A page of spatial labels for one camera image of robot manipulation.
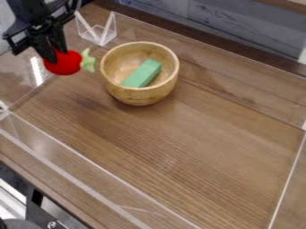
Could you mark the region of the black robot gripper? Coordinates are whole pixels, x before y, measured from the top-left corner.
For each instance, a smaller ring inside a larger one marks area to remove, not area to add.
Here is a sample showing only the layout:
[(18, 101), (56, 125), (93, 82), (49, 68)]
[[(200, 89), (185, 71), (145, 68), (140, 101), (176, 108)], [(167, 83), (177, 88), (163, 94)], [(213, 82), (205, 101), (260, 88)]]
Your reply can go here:
[(29, 47), (49, 63), (53, 49), (66, 52), (64, 24), (73, 18), (78, 0), (1, 0), (1, 43), (18, 55)]

